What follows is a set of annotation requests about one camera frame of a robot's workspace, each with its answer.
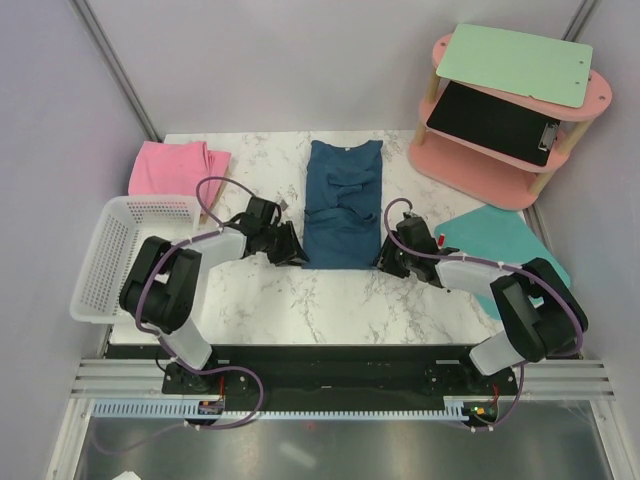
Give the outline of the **pink t shirt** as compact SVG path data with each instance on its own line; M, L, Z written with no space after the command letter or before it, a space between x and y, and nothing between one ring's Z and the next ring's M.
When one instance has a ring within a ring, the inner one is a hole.
M129 195L196 196L206 177L224 177L232 155L210 150L206 141L166 144L145 141L129 178Z

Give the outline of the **blue t shirt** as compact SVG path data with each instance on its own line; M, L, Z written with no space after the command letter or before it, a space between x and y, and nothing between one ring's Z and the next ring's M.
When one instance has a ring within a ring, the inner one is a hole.
M311 142L303 249L306 269L367 270L381 249L381 140L356 147Z

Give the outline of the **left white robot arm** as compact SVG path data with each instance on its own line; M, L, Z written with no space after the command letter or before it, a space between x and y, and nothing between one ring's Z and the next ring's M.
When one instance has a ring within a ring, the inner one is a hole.
M220 378L210 362L213 349L192 318L199 282L211 269L256 253L264 253L275 266L309 262L290 221L241 213L219 231L176 244L147 238L120 291L120 308L180 362L185 382L198 393L211 392Z

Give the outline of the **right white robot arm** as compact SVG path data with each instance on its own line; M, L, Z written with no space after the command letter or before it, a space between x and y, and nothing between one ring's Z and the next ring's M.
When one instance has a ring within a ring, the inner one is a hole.
M389 235L377 268L399 278L415 274L442 289L491 297L503 330L472 347L458 368L467 392L483 392L494 374L514 365L555 355L572 355L582 346L588 321L554 267L543 258L510 265L469 256L455 248L423 253Z

